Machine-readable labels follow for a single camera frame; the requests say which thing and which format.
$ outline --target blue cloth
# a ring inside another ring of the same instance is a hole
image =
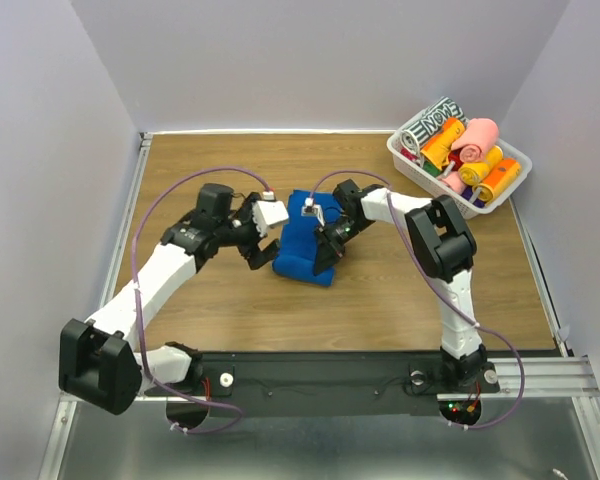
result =
[[[328,287],[333,283],[335,269],[325,270],[320,275],[313,274],[318,241],[313,231],[318,226],[316,217],[302,216],[304,200],[309,196],[306,190],[294,190],[287,203],[289,223],[282,227],[280,252],[272,263],[273,271],[283,277],[301,282]],[[322,207],[326,222],[335,222],[340,216],[340,205],[330,193],[316,193],[313,198]]]

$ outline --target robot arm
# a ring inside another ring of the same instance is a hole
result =
[[[345,243],[375,221],[393,224],[387,194],[380,185],[364,189],[352,180],[340,183],[334,197],[342,207],[341,217],[333,224],[319,225],[314,273],[335,265],[345,253]],[[391,193],[400,226],[408,230],[411,244],[425,274],[437,290],[462,312],[473,318],[471,268],[476,243],[453,200],[417,198]],[[318,206],[305,206],[304,213]],[[442,352],[447,377],[452,383],[470,381],[487,361],[482,339],[475,327],[438,299],[442,316]]]
[[[271,192],[264,199],[251,193],[241,207],[231,210],[233,189],[205,184],[196,208],[164,233],[149,260],[138,273],[146,328],[158,311],[187,280],[213,258],[220,247],[235,246],[252,270],[275,258],[277,240],[260,250],[269,230],[288,221],[284,204]],[[86,322],[71,320],[60,337],[60,388],[111,413],[128,408],[138,393],[152,385],[143,375],[134,350],[136,285],[129,282]],[[189,374],[197,353],[175,343],[147,353],[152,377],[177,383]]]

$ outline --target wooden surface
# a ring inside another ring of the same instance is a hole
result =
[[[150,203],[177,179],[204,167],[250,168],[286,201],[294,188],[309,189],[342,168],[387,177],[394,190],[428,196],[397,172],[386,135],[166,135],[155,136],[131,232]],[[358,185],[374,183],[351,176]],[[332,191],[328,181],[322,191]],[[194,207],[204,182],[237,192],[260,191],[251,178],[216,173],[179,187],[157,208],[139,244],[139,265],[165,228]],[[518,348],[553,348],[528,260],[509,204],[470,220],[478,243],[473,278],[476,316]],[[130,279],[125,251],[118,289]],[[376,223],[347,244],[333,286],[279,277],[269,265],[250,271],[236,249],[224,249],[167,302],[147,330],[150,348],[167,341],[200,349],[386,350],[436,349],[441,324],[434,295],[411,263],[395,227]],[[484,338],[491,348],[505,348]]]

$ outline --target plastic bin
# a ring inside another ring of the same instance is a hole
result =
[[[483,208],[472,205],[445,184],[436,180],[435,177],[429,175],[416,163],[412,162],[400,153],[402,148],[402,145],[400,144],[400,132],[402,132],[404,128],[408,127],[414,121],[417,121],[423,112],[424,110],[420,111],[416,116],[396,130],[396,132],[389,137],[389,140],[387,140],[387,148],[393,155],[393,164],[400,173],[404,174],[407,178],[429,192],[432,196],[437,197],[439,195],[446,194],[453,198],[465,219],[468,220],[476,215],[493,212],[496,208],[502,205],[513,193],[513,191],[518,188],[518,185],[520,185],[524,179],[527,178],[527,175],[531,171],[531,160],[529,157],[509,145],[507,142],[499,139],[496,145],[502,148],[505,158],[512,157],[515,158],[518,163],[520,163],[520,166],[522,167],[520,175],[518,175],[514,182],[509,185],[509,187],[489,205],[486,205]]]

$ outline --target purple cable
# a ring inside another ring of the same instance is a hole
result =
[[[424,278],[424,281],[427,283],[429,288],[433,291],[433,293],[436,294],[436,296],[440,300],[442,300],[442,302],[447,307],[449,307],[456,314],[458,314],[460,316],[460,318],[462,318],[469,325],[475,327],[477,330],[479,330],[481,332],[484,332],[489,335],[493,335],[494,337],[497,337],[500,340],[502,340],[502,342],[509,348],[509,350],[511,350],[511,353],[513,354],[516,361],[518,362],[518,367],[520,368],[520,391],[518,392],[518,396],[516,397],[515,401],[513,402],[513,405],[506,413],[504,413],[502,416],[500,416],[494,420],[483,423],[481,425],[462,425],[462,424],[458,424],[458,423],[452,423],[452,425],[457,425],[458,427],[469,429],[469,430],[481,430],[483,428],[493,427],[493,426],[505,421],[518,409],[518,407],[520,406],[520,403],[522,402],[522,397],[524,395],[525,373],[524,373],[524,365],[522,363],[522,358],[520,357],[520,353],[518,353],[518,350],[513,346],[513,344],[504,335],[502,335],[499,332],[496,332],[495,330],[491,330],[490,328],[481,326],[475,319],[469,317],[466,313],[464,313],[462,310],[460,310],[458,307],[456,307],[451,302],[451,300],[446,298],[444,296],[444,294],[438,289],[437,285],[435,283],[433,283],[433,280],[427,276],[427,274],[424,272],[424,269],[422,268],[422,265],[420,265],[420,262],[418,262],[418,259],[416,258],[415,252],[413,251],[413,248],[411,247],[411,243],[409,242],[409,239],[407,238],[406,233],[400,227],[400,224],[398,221],[398,213],[396,212],[396,210],[393,206],[393,203],[391,202],[391,184],[389,183],[389,181],[387,179],[381,177],[380,175],[376,175],[375,173],[367,172],[364,170],[337,170],[335,172],[329,173],[328,175],[325,175],[320,180],[318,180],[318,182],[313,187],[313,190],[309,194],[309,197],[313,197],[313,194],[316,192],[316,190],[320,187],[320,185],[327,178],[330,178],[334,175],[339,175],[341,173],[357,173],[357,174],[361,174],[361,175],[367,175],[367,176],[373,177],[377,180],[380,180],[387,186],[387,189],[389,190],[389,193],[387,194],[387,205],[389,206],[389,213],[391,214],[391,219],[393,220],[393,223],[396,226],[396,229],[398,230],[398,234],[400,235],[400,238],[402,239],[402,243],[404,243],[404,246],[407,247],[407,251],[409,252],[409,256],[411,257],[411,260],[413,260],[413,263],[415,264],[416,268],[418,269],[418,272],[420,272],[420,275],[422,275],[422,278]]]
[[[229,403],[220,403],[220,402],[213,402],[213,401],[207,401],[207,400],[200,400],[191,395],[187,395],[183,392],[176,390],[175,388],[173,388],[169,385],[166,385],[166,384],[160,382],[151,373],[151,369],[149,368],[149,360],[147,359],[147,341],[146,341],[146,338],[144,335],[144,318],[142,315],[142,294],[140,292],[140,283],[138,281],[138,265],[137,265],[137,259],[136,259],[137,250],[138,250],[138,239],[140,238],[140,234],[142,233],[142,230],[144,229],[144,226],[147,223],[147,220],[149,219],[149,216],[151,215],[151,213],[155,210],[155,208],[158,206],[158,204],[162,200],[164,200],[164,198],[167,195],[169,195],[173,190],[178,188],[183,183],[186,183],[189,180],[197,178],[201,175],[205,175],[207,173],[213,173],[213,172],[226,172],[226,171],[240,172],[240,173],[249,175],[249,176],[255,178],[256,180],[258,180],[264,186],[265,190],[267,190],[267,191],[271,190],[269,188],[269,184],[267,184],[267,182],[262,177],[260,177],[259,175],[255,174],[245,168],[241,168],[241,167],[205,168],[203,170],[192,173],[191,175],[188,175],[188,176],[178,180],[176,183],[174,183],[168,189],[166,189],[164,192],[162,192],[160,194],[160,196],[158,198],[156,198],[156,200],[151,204],[151,206],[149,207],[147,212],[144,214],[144,217],[142,217],[142,220],[140,221],[140,225],[138,226],[138,229],[136,230],[136,233],[133,236],[133,239],[131,240],[131,278],[133,279],[133,282],[135,284],[134,291],[135,291],[135,300],[136,300],[136,330],[138,331],[138,343],[140,344],[140,357],[142,359],[142,368],[144,370],[144,374],[151,380],[151,382],[154,385],[160,387],[165,392],[171,393],[172,395],[176,395],[176,396],[183,398],[191,403],[202,405],[203,407],[220,408],[220,409],[224,409],[224,410],[231,410],[236,413],[236,417],[231,419],[226,424],[221,425],[219,427],[210,428],[207,430],[197,430],[197,429],[188,430],[187,428],[181,427],[177,423],[171,424],[171,427],[173,429],[176,429],[184,434],[216,433],[216,432],[220,432],[222,430],[226,430],[227,428],[230,428],[233,425],[235,425],[236,423],[238,423],[242,419],[242,417],[244,417],[244,412],[240,407],[238,407],[236,405],[231,405]]]

